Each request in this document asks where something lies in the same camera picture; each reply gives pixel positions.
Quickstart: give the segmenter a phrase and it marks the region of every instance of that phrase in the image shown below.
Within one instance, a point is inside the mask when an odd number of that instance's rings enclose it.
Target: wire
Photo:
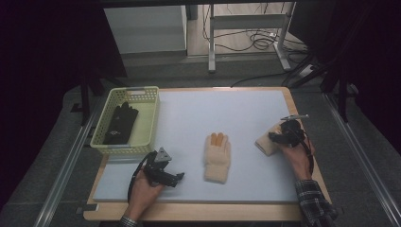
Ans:
[[[261,78],[266,78],[266,77],[283,76],[283,75],[287,75],[287,74],[291,75],[292,73],[296,72],[298,69],[300,69],[301,67],[303,67],[303,66],[309,61],[309,58],[311,58],[310,55],[308,55],[306,58],[304,58],[303,61],[301,61],[301,63],[298,64],[298,65],[297,65],[294,69],[292,69],[291,71],[288,71],[288,72],[285,72],[285,73],[279,73],[279,74],[268,74],[268,75],[262,75],[262,76],[252,77],[252,78],[241,79],[241,80],[239,80],[239,81],[233,83],[230,87],[233,88],[233,87],[236,86],[238,83],[245,82],[245,81],[252,80],[252,79],[261,79]],[[286,87],[286,86],[284,86],[283,84],[284,84],[287,80],[288,80],[288,77],[285,78],[284,81],[282,82],[282,86],[283,86],[283,87]]]

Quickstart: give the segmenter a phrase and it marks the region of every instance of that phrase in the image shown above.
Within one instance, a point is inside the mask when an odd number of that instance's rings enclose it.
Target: black curtain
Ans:
[[[3,206],[52,130],[64,94],[80,85],[80,76],[97,81],[126,72],[100,5],[2,1],[0,10]]]

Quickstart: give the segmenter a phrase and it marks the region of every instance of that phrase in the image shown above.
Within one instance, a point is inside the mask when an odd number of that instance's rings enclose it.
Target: black cable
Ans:
[[[291,71],[285,72],[285,73],[280,73],[280,74],[268,74],[268,75],[262,75],[262,76],[257,76],[257,77],[252,77],[252,78],[246,78],[246,79],[241,79],[235,83],[233,83],[230,87],[234,87],[236,86],[238,83],[244,82],[244,81],[248,81],[248,80],[252,80],[252,79],[261,79],[261,78],[266,78],[266,77],[273,77],[273,76],[282,76],[282,75],[286,75],[286,74],[292,74],[295,71],[297,71],[298,69],[300,69],[301,67],[303,67],[305,65],[307,57],[300,63],[298,64],[294,69],[292,69]]]

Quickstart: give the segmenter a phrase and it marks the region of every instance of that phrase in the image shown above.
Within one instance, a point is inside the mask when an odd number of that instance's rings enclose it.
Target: basket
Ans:
[[[128,144],[104,145],[104,137],[111,123],[115,107],[128,101],[138,110]],[[153,151],[156,125],[159,115],[159,88],[114,88],[107,97],[91,140],[91,147],[103,154],[144,154]]]

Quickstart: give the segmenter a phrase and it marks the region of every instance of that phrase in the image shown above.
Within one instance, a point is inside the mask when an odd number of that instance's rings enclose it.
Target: hand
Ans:
[[[124,216],[137,221],[142,213],[156,201],[164,187],[162,184],[151,186],[144,171],[141,169],[136,175],[129,206]]]
[[[305,143],[307,146],[309,146],[313,155],[315,153],[315,147],[313,147],[308,138],[305,139]],[[294,148],[289,148],[286,145],[281,144],[277,144],[277,146],[283,151],[291,163],[295,176],[299,181],[312,179],[312,176],[309,172],[310,163],[306,156],[305,148],[301,144],[298,144]]]

